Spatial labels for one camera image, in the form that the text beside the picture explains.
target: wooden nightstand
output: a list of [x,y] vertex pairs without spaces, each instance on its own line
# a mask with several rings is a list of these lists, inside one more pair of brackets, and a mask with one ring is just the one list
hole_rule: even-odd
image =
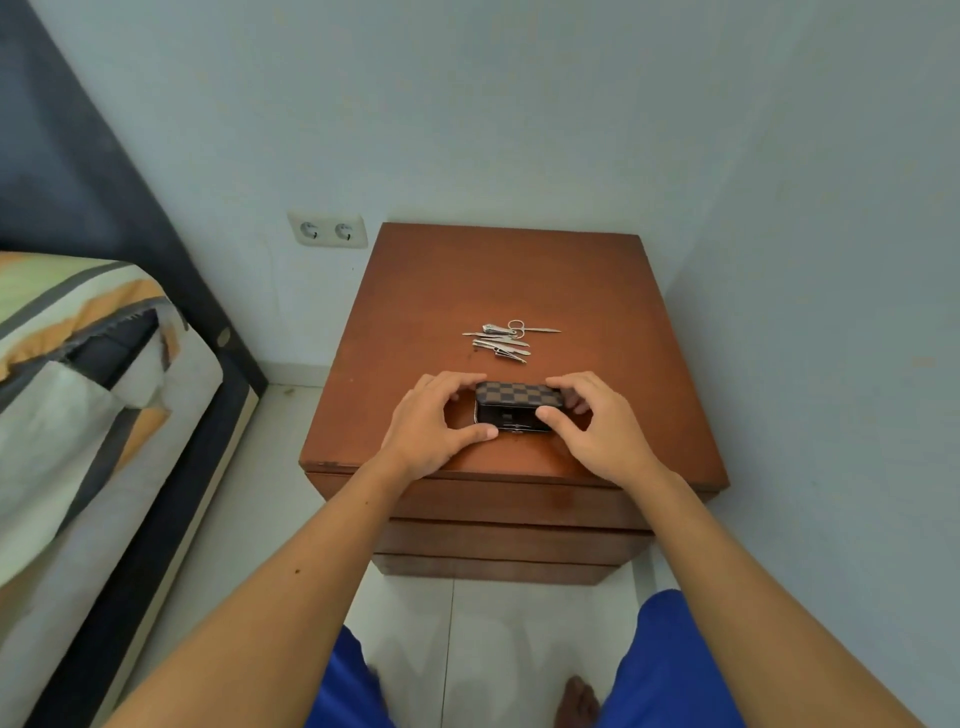
[[[528,333],[527,364],[461,335],[517,318],[563,333]],[[385,224],[300,455],[324,497],[377,452],[420,375],[442,370],[532,383],[593,370],[703,499],[728,486],[635,235]],[[472,397],[446,415],[471,423]],[[410,486],[373,561],[393,574],[595,584],[651,540],[627,496],[556,435],[500,433]]]

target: white tile floor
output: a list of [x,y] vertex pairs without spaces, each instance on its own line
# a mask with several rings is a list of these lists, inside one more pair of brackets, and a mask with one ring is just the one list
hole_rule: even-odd
[[[268,389],[128,690],[323,505],[297,462],[320,393]],[[610,690],[636,609],[630,565],[596,587],[383,576],[370,566],[347,625],[380,672],[398,728],[549,728],[570,674],[601,696]]]

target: striped bedding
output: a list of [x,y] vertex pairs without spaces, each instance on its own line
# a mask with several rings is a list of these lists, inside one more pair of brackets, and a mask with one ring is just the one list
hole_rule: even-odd
[[[154,355],[131,349],[123,360],[117,336],[105,351],[120,352],[123,366],[101,376],[93,345],[131,324],[147,332],[137,347]],[[163,290],[134,265],[0,253],[0,587],[166,422],[158,393],[185,333]]]

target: metal tool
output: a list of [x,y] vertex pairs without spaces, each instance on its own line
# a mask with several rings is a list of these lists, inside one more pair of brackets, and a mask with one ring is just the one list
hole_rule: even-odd
[[517,338],[514,338],[513,336],[493,336],[492,334],[488,334],[487,336],[481,336],[478,338],[482,339],[483,341],[493,342],[495,344],[508,344],[508,345],[519,344],[522,347],[530,346],[529,341],[526,341],[524,339],[517,339]]
[[478,339],[483,339],[484,341],[499,341],[504,344],[510,344],[513,341],[517,341],[518,337],[508,336],[507,334],[501,333],[484,333],[483,331],[465,331],[464,336],[474,336]]
[[521,364],[526,364],[526,363],[527,363],[527,360],[524,359],[522,356],[516,356],[515,354],[511,354],[511,353],[508,353],[508,352],[502,352],[500,349],[498,349],[498,350],[496,350],[495,352],[493,352],[493,355],[494,355],[494,356],[503,356],[503,357],[506,358],[506,359],[513,359],[514,361],[518,361],[518,362],[520,362]]
[[524,359],[523,357],[519,356],[519,355],[520,355],[520,354],[524,354],[524,355],[527,355],[527,356],[530,355],[529,352],[524,352],[524,351],[522,351],[522,350],[520,350],[520,349],[513,349],[512,347],[501,348],[502,345],[501,345],[501,346],[497,346],[496,344],[488,344],[488,343],[485,342],[485,341],[479,341],[479,340],[474,341],[474,342],[473,342],[473,346],[475,346],[475,347],[481,347],[481,348],[483,348],[483,349],[489,349],[489,350],[491,350],[496,356],[505,356],[505,357],[508,358],[508,359],[513,359],[514,361],[519,361],[519,362],[522,362],[523,364],[526,364],[526,363],[527,363],[527,360]]
[[501,336],[516,336],[516,331],[512,328],[499,327],[496,324],[484,324],[480,329],[484,333],[499,334]]
[[521,332],[523,332],[523,333],[525,333],[526,331],[540,331],[541,333],[563,333],[563,332],[560,331],[558,328],[528,327],[526,324],[524,324],[524,323],[523,323],[522,321],[520,321],[519,319],[511,319],[510,321],[507,322],[507,327],[508,327],[511,331],[516,331],[516,330],[519,329],[519,330],[520,330]]
[[483,347],[484,349],[493,349],[495,352],[520,353],[524,356],[530,355],[529,352],[526,352],[523,349],[517,349],[516,347],[508,346],[507,344],[497,344],[495,342],[485,341],[484,339],[473,339],[473,346]]

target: checkered case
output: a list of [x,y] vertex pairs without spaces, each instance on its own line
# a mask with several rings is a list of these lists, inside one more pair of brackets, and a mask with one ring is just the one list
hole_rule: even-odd
[[508,432],[549,432],[535,414],[541,405],[563,407],[564,398],[542,384],[485,381],[477,384],[473,419]]

